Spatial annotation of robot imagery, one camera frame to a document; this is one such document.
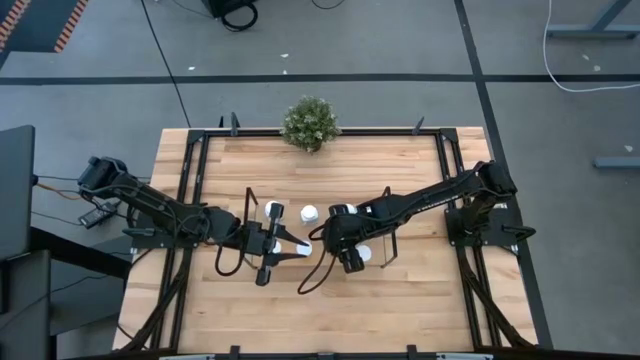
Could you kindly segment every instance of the concrete floor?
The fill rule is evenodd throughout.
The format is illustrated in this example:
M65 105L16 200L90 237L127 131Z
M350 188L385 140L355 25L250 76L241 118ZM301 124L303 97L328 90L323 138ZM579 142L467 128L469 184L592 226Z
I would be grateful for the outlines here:
M198 0L181 2L204 11ZM556 0L553 21L589 22L607 2ZM168 0L146 4L175 75L471 73L451 1L346 0L321 11L309 1L262 0L257 25L245 33L229 33ZM466 0L465 6L485 74L544 74L546 1ZM619 19L639 20L639 2ZM552 41L549 62L563 74L640 73L638 44ZM92 0L62 54L12 53L0 69L0 78L166 74L137 0ZM179 88L197 127L217 126L231 111L243 126L277 126L303 94L333 102L345 126L413 125L420 116L425 126L485 125L472 82ZM488 91L525 222L538 230L530 247L555 347L640 354L640 172L590 164L596 155L640 151L640 89L568 94L549 83L489 83ZM35 168L42 175L76 177L89 156L108 155L148 176L161 130L185 126L172 85L0 86L0 109L0 129L36 126ZM625 146L633 147L631 154ZM33 207L67 219L90 209L38 190ZM119 220L91 231L33 221L89 245L124 227ZM114 327L112 319L60 337L60 356L107 352Z

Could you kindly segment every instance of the orange striped tape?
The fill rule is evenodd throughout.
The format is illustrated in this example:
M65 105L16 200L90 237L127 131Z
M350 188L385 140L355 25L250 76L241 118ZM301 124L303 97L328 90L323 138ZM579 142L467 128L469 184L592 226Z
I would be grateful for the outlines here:
M60 32L60 36L58 36L56 45L53 47L53 49L56 52L59 53L59 52L62 52L62 50L64 50L64 47L69 42L69 39L71 39L71 33L73 32L73 29L76 27L76 25L78 25L78 21L80 21L80 16L82 16L82 12L87 7L88 2L89 2L88 0L78 0L78 2L76 3L76 6L73 8L73 11L71 12L71 15L69 15L69 19L67 20L67 23L64 24L64 27L62 28L62 32Z
M20 22L20 18L31 4L31 0L16 0L9 9L7 16L0 21L0 53L11 36L11 33Z

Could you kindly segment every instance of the wooden table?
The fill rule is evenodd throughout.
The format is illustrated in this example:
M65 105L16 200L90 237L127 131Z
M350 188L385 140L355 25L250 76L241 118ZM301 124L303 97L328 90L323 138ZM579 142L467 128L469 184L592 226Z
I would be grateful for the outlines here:
M490 159L482 128L457 130L466 168ZM173 197L186 137L184 129L163 132L151 180L151 186ZM186 199L193 193L198 153L194 151ZM453 163L451 154L448 159ZM226 137L209 144L202 201L241 217L245 189L251 187L260 202L258 219L265 220L268 201L282 202L284 224L304 238L311 229L299 219L304 205L315 205L322 218L329 205L358 204L379 196L385 186L405 194L441 180L435 141L425 137L345 136L313 155L277 137ZM307 259L276 267L266 287L254 285L255 270L249 266L235 276L220 277L213 267L217 248L200 246L191 266L179 352L228 353L231 345L240 345L243 353L404 352L407 344L424 352L472 350L443 209L414 216L397 235L399 257L390 266L368 264L364 271L346 275L336 264L329 280L306 296L297 295L296 289L316 264L319 246ZM372 262L380 261L381 243L370 242ZM282 244L285 251L293 250ZM120 315L128 332L135 333L156 304L165 252L154 250L131 272ZM494 301L520 334L535 343L516 258L495 247L486 247L484 256ZM230 270L237 253L225 250L222 258L223 269ZM476 304L488 344L484 311L479 301ZM163 346L168 344L172 319L169 309ZM114 347L127 341L118 332Z

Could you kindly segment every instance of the green plant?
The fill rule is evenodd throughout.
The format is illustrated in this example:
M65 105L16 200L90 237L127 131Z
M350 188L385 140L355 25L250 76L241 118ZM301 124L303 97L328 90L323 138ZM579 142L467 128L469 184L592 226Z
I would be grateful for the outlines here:
M316 152L322 143L342 133L336 119L331 104L324 99L303 96L296 106L287 111L280 134L287 144Z

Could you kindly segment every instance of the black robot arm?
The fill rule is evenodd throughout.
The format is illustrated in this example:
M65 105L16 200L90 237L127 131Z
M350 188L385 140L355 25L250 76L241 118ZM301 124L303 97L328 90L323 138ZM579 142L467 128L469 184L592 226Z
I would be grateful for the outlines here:
M221 248L236 249L240 251L242 258L244 254L264 256L256 278L256 284L260 286L269 282L271 267L280 261L304 257L298 254L273 253L276 238L307 246L278 224L284 212L284 207L280 204L272 208L268 229L262 229L262 224L255 221L242 224L239 218L220 207L207 204L187 205L176 201L129 174L122 161L107 157L92 157L89 166L78 179L78 185L80 195L89 201L93 197L115 197L140 210L151 217L158 228L172 234L178 242L206 242ZM223 276L232 275L235 271L222 273L218 270Z
M449 201L471 198L462 209L462 227L475 233L488 223L488 214L498 202L509 200L517 189L510 176L495 162L479 162L472 170L407 195L383 195L356 206L350 214L346 205L329 208L331 216L314 229L309 238L322 240L325 250L337 256L346 272L364 269L356 251L359 243L390 234L415 214Z

